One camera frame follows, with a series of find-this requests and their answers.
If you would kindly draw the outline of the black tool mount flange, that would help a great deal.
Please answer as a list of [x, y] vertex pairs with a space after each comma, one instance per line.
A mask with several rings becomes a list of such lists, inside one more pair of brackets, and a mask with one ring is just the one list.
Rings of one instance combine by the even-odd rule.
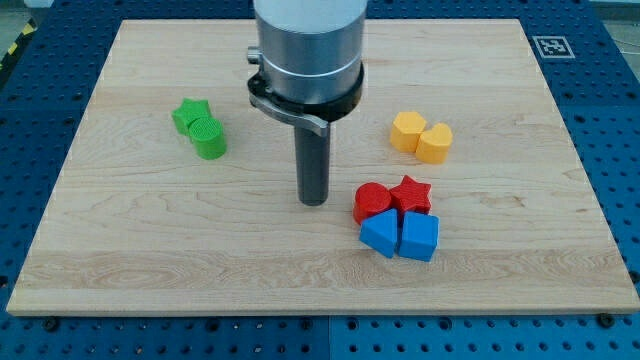
[[351, 113], [358, 105], [364, 81], [364, 65], [360, 65], [355, 84], [343, 96], [320, 104], [296, 103], [273, 92], [260, 72], [247, 81], [249, 102], [267, 116], [311, 131], [317, 136], [329, 134], [329, 124]]

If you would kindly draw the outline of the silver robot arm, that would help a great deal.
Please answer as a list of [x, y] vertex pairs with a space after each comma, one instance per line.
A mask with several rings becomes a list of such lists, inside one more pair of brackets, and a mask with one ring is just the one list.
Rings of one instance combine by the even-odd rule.
[[331, 125], [358, 105], [367, 0], [256, 0], [258, 43], [247, 60], [250, 104], [294, 129], [297, 191], [328, 198]]

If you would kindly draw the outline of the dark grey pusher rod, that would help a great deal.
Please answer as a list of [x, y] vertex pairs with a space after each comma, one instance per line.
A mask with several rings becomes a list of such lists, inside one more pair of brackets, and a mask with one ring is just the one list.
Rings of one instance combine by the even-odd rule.
[[296, 127], [294, 140], [298, 199], [307, 206], [322, 205], [329, 189], [330, 127], [323, 135]]

